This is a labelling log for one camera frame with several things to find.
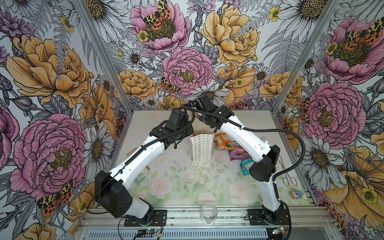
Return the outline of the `white printed paper bag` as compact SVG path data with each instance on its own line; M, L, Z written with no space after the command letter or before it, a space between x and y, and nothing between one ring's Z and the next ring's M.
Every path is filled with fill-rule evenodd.
M190 137L194 163L210 162L213 151L214 135L199 134Z

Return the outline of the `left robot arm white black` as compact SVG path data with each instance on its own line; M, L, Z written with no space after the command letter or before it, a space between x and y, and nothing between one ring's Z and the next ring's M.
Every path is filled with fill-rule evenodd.
M125 162L95 177L95 200L115 218L125 215L148 218L150 204L134 198L129 189L137 176L170 145L177 145L194 133L193 122L185 111L173 110L168 120L154 127L143 144Z

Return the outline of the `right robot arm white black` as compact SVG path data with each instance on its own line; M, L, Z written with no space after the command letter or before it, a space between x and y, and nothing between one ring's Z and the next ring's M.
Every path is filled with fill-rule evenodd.
M187 107L192 108L200 115L199 120L201 122L212 129L221 130L234 139L255 161L249 172L255 180L260 182L264 218L276 221L283 210L275 180L280 148L262 141L243 125L231 109L225 105L216 106L207 95L189 101Z

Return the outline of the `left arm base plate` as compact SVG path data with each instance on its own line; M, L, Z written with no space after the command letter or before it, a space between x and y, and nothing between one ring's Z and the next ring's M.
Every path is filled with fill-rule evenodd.
M153 210L143 219L126 216L125 227L165 227L167 223L167 210Z

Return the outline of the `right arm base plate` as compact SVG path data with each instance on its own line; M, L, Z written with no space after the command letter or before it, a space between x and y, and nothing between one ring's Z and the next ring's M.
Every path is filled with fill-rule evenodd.
M248 221L251 226L288 226L291 222L287 210L285 209L280 212L264 209L248 209L247 214L244 216L244 220Z

